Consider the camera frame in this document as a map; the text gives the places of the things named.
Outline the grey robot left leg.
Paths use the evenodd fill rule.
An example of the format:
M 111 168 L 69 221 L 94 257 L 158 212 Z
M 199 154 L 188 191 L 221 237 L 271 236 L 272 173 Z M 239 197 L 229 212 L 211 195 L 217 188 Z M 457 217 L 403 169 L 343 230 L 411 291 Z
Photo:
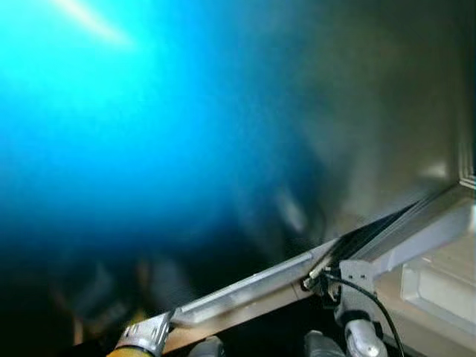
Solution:
M 217 336 L 210 336 L 195 344 L 187 357 L 225 357 L 223 341 Z

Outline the grey robot right leg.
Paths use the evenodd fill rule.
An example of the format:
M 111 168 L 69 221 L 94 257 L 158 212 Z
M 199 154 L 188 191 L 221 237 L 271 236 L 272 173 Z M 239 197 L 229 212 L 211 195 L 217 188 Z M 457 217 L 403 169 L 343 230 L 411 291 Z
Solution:
M 312 330 L 303 337 L 303 357 L 347 357 L 347 354 L 332 338 Z

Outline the white fridge door bin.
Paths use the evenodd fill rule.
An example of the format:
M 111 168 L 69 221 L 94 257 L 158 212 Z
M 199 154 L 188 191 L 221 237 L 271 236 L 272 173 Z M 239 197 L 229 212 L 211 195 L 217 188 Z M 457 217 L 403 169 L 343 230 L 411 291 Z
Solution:
M 476 333 L 472 253 L 434 252 L 402 265 L 401 297 L 468 334 Z

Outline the grey robot leg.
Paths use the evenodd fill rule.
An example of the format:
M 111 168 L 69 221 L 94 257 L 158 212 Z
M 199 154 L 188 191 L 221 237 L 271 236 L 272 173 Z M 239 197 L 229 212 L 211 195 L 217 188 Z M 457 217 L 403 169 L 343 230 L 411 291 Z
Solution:
M 312 330 L 303 337 L 303 357 L 347 357 L 347 354 L 332 338 Z
M 223 341 L 217 336 L 210 336 L 195 344 L 187 357 L 225 357 Z

